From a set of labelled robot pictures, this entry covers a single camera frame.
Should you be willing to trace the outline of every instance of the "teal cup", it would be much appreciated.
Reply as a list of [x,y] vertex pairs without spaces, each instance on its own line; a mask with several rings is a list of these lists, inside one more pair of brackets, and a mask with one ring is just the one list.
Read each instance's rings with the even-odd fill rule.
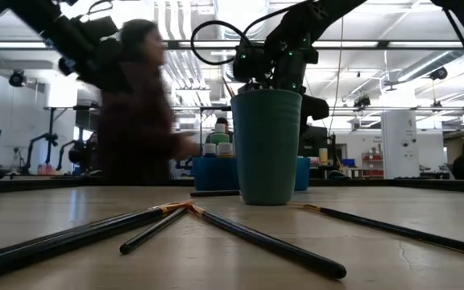
[[254,90],[231,100],[241,196],[247,205],[285,205],[296,178],[302,97]]

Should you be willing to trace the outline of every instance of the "white pillar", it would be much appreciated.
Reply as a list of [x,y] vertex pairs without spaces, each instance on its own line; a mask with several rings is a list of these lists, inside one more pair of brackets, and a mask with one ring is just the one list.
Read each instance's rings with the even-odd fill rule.
[[[391,107],[416,106],[413,83],[382,89],[381,105]],[[419,177],[418,145],[416,143],[416,113],[392,110],[382,114],[384,178]]]
[[[67,77],[58,77],[46,86],[46,97],[48,107],[73,107],[77,104],[78,83]],[[55,111],[55,116],[58,117],[53,123],[53,133],[58,135],[58,146],[52,147],[50,156],[50,165],[53,169],[59,163],[60,146],[73,140],[74,126],[76,121],[76,112],[73,110],[62,109]],[[48,152],[48,144],[42,142],[41,145],[41,164],[46,160]],[[67,172],[71,170],[71,162],[68,157],[68,149],[62,158],[62,171]]]

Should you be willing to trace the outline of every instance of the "workbench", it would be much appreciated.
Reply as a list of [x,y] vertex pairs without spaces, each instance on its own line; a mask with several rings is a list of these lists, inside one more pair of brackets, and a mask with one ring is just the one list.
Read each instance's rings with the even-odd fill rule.
[[[189,199],[191,187],[73,187],[0,193],[0,247],[135,209]],[[343,264],[328,280],[186,215],[127,256],[143,228],[0,277],[0,290],[32,289],[463,289],[464,253],[289,206],[240,197],[195,204]],[[464,193],[397,187],[316,187],[312,203],[464,241]]]

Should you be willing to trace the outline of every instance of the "paint bottle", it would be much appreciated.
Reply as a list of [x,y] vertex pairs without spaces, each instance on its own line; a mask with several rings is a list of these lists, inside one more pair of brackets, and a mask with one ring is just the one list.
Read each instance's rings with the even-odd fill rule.
[[214,143],[203,144],[203,157],[204,158],[215,158],[216,157],[216,144]]
[[232,143],[219,143],[217,145],[217,157],[218,158],[233,158],[234,150]]
[[210,135],[210,142],[219,145],[219,143],[230,142],[230,137],[225,133],[225,124],[216,124],[214,127],[214,133]]

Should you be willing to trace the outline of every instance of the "maroon sweater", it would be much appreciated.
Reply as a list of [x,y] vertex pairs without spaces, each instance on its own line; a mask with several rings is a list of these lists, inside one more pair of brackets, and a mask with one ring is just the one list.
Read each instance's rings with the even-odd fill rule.
[[169,160],[180,138],[157,68],[121,63],[133,93],[101,92],[97,131],[104,178],[118,184],[150,184],[170,178]]

